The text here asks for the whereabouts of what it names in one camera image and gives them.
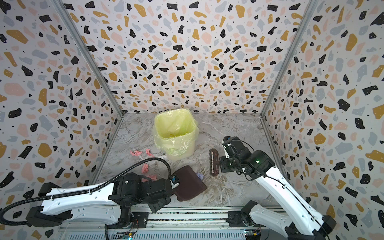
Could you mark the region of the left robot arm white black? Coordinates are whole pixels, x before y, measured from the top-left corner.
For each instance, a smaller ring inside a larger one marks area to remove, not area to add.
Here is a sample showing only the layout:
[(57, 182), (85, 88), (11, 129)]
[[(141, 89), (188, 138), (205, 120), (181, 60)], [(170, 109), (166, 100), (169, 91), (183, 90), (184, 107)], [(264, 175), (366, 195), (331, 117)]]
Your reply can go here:
[(180, 179), (173, 175), (169, 179), (153, 181), (143, 175), (127, 173), (112, 183), (90, 192), (92, 186), (74, 189), (54, 187), (46, 194), (38, 207), (33, 207), (26, 220), (34, 227), (49, 228), (63, 222), (100, 222), (109, 228), (125, 228), (131, 224), (139, 227), (147, 214), (134, 214), (131, 207), (148, 205), (156, 213), (171, 201)]

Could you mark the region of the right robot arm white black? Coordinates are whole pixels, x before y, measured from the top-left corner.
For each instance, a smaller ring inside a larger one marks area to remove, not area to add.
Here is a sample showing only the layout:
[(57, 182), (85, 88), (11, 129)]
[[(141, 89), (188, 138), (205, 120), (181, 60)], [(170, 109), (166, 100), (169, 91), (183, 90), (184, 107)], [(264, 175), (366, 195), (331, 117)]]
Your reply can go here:
[(235, 172), (264, 187), (286, 214), (249, 201), (240, 211), (240, 224), (262, 225), (288, 240), (327, 240), (336, 226), (333, 217), (311, 207), (283, 177), (274, 161), (263, 151), (254, 150), (238, 137), (224, 137), (225, 155), (219, 157), (222, 173)]

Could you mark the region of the brown cartoon face brush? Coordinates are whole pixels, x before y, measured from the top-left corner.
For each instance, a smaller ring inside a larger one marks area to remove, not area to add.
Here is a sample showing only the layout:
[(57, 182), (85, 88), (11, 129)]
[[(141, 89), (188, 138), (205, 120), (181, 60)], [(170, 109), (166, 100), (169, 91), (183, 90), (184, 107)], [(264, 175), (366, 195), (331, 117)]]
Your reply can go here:
[(220, 158), (219, 152), (216, 149), (210, 149), (210, 174), (213, 177), (216, 177), (220, 173)]

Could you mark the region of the bin with yellow bag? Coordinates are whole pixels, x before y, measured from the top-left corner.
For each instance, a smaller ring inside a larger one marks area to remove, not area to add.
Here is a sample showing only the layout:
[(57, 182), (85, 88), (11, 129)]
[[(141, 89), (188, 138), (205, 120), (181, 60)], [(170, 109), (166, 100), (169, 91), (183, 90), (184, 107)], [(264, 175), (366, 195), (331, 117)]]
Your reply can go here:
[(187, 109), (163, 112), (154, 119), (155, 145), (171, 161), (182, 160), (194, 154), (199, 132), (198, 122)]

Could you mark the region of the brown dustpan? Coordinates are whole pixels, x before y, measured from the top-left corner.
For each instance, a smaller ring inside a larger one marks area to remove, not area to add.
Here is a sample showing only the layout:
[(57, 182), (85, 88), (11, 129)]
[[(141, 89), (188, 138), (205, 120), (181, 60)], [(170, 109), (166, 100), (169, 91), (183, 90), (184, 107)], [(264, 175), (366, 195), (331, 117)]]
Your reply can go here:
[(176, 188), (172, 188), (173, 194), (176, 195), (179, 202), (189, 201), (207, 189), (207, 186), (190, 166), (184, 166), (172, 175), (177, 175), (180, 179), (180, 184)]

